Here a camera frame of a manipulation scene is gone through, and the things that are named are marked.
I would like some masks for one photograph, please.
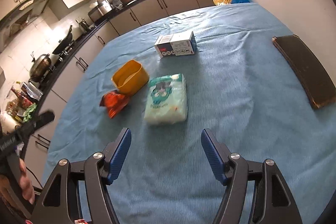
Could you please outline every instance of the stove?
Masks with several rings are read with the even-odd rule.
[[[64,62],[69,58],[69,54],[73,51],[77,42],[72,40],[70,44],[59,54],[59,59],[56,61],[55,65],[50,67],[42,79],[37,83],[39,90],[44,92],[50,85],[53,79],[53,74],[57,71],[59,67],[62,67]]]

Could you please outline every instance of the cabinet handle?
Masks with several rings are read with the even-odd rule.
[[[89,67],[88,63],[86,63],[86,62],[84,61],[84,59],[80,57],[80,58],[79,58],[79,61],[81,61],[81,60],[85,63],[86,68],[88,68],[88,67]]]
[[[76,62],[76,64],[78,64],[78,65],[80,65],[81,67],[82,67],[82,69],[83,69],[83,72],[85,72],[86,71],[86,68],[80,63],[80,62]]]
[[[133,17],[132,13],[129,13],[131,15],[131,17],[133,18],[134,21],[136,21],[136,19]]]
[[[34,134],[32,134],[32,136],[34,137],[34,138],[36,138],[38,141],[40,141],[40,142],[42,142],[43,143],[43,145],[47,145],[47,146],[49,146],[50,145],[50,143],[47,143],[47,142],[45,142],[45,141],[43,141],[43,140],[40,140],[38,137],[36,137]]]
[[[163,10],[163,7],[161,6],[161,3],[159,2],[159,0],[156,0],[156,1],[160,5],[160,8]]]
[[[46,138],[44,138],[43,136],[41,136],[40,134],[37,134],[37,136],[38,137],[40,137],[41,139],[43,139],[43,140],[46,140],[48,143],[50,143],[50,140],[48,140],[48,139],[46,139]]]
[[[165,0],[162,0],[163,4],[168,8],[167,4],[165,3]]]
[[[98,38],[98,39],[99,39],[99,38],[101,39],[101,41],[103,42],[103,45],[104,45],[104,46],[106,45],[106,43],[104,42],[104,39],[102,39],[101,36],[97,36],[97,38]]]
[[[44,148],[46,148],[47,150],[49,149],[48,147],[46,147],[45,145],[42,145],[41,143],[39,143],[38,141],[35,141],[36,144],[39,144],[41,146],[43,146]]]

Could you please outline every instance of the bowl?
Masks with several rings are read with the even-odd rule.
[[[142,65],[130,60],[112,76],[111,81],[121,94],[132,96],[137,93],[149,80]]]

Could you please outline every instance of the kitchen counter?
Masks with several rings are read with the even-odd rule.
[[[45,98],[47,97],[48,93],[52,89],[53,85],[57,81],[60,74],[63,72],[63,70],[66,68],[68,63],[71,61],[71,59],[75,56],[75,54],[81,49],[81,47],[101,28],[105,23],[107,23],[110,19],[114,18],[115,16],[119,15],[121,12],[125,11],[126,9],[129,9],[139,3],[141,3],[144,0],[134,0],[130,2],[128,5],[125,5],[122,9],[115,11],[112,10],[108,12],[106,15],[101,17],[98,21],[95,22],[96,27],[93,28],[90,32],[86,33],[85,35],[79,37],[76,40],[76,45],[73,48],[73,50],[69,53],[67,58],[64,59],[64,61],[58,65],[58,67],[54,70],[50,80],[48,81],[47,86],[43,89],[43,96],[41,97],[38,106],[34,112],[34,116],[36,116],[39,113],[39,110],[41,109],[43,102]],[[24,159],[26,153],[26,145],[23,147],[21,152],[21,158]]]

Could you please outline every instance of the power cord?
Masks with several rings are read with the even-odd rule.
[[[42,184],[39,182],[39,180],[37,179],[37,177],[35,176],[35,174],[26,166],[26,169],[34,176],[34,178],[37,180],[37,182],[39,183],[39,185],[41,186],[41,189],[43,189]]]

